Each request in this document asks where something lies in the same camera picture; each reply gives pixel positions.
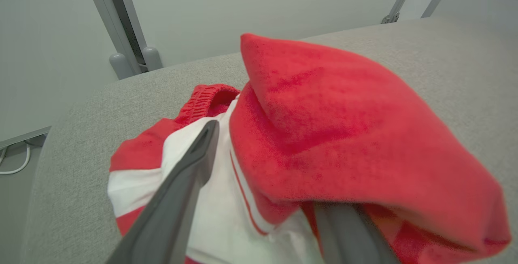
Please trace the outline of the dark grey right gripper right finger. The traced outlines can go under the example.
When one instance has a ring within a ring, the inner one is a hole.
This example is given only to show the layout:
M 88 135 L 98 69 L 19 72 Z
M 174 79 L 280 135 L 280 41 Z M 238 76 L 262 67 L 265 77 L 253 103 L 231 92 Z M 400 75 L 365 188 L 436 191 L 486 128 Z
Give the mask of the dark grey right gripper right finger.
M 399 264 L 381 231 L 365 210 L 352 203 L 314 203 L 326 264 Z

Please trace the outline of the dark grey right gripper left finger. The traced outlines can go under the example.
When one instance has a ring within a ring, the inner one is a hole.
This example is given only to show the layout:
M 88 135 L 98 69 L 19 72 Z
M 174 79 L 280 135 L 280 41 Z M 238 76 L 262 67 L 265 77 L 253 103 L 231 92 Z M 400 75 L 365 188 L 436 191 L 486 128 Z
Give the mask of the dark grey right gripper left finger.
M 174 166 L 109 264 L 183 264 L 201 188 L 212 174 L 219 123 L 207 122 L 186 154 Z

